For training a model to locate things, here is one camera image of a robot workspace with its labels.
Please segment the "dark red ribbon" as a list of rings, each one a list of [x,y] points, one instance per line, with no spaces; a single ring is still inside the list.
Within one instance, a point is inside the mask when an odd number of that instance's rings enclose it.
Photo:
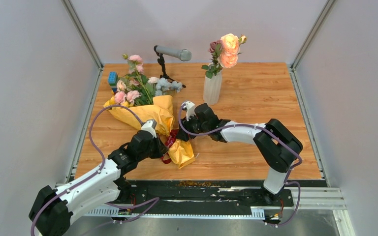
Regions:
[[[166,138],[165,145],[168,149],[170,149],[176,142],[178,132],[179,132],[178,129],[173,129],[171,130],[170,135]],[[177,163],[172,158],[172,155],[169,154],[168,152],[164,154],[160,159],[164,164],[170,164],[171,162],[173,162],[174,164]]]

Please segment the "yellow flower bouquet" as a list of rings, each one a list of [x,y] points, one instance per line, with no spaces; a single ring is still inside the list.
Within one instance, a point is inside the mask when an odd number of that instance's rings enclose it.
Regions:
[[[184,85],[161,77],[147,77],[144,74],[143,60],[139,55],[123,55],[128,64],[128,73],[118,76],[117,92],[105,102],[110,114],[117,120],[136,129],[140,127],[134,117],[137,115],[142,121],[154,119],[157,122],[156,132],[165,136],[175,129],[173,112],[173,96],[179,93]],[[189,141],[176,139],[169,149],[178,168],[183,168],[195,161],[192,145]]]

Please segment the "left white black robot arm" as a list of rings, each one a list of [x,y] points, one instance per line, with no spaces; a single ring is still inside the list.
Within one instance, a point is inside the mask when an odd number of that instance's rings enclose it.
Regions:
[[[138,131],[130,140],[112,151],[102,163],[83,176],[52,188],[41,188],[29,212],[30,234],[62,236],[90,210],[112,201],[126,203],[131,197],[124,175],[146,158],[157,159],[168,152],[159,135]]]

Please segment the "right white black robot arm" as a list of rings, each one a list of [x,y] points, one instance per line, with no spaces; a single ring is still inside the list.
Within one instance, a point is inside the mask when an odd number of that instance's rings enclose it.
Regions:
[[[182,103],[177,138],[189,141],[208,135],[222,143],[239,142],[255,145],[269,166],[261,198],[267,205],[281,199],[281,190],[296,166],[302,163],[302,143],[277,119],[266,123],[247,124],[220,119],[208,104],[196,106],[193,102]]]

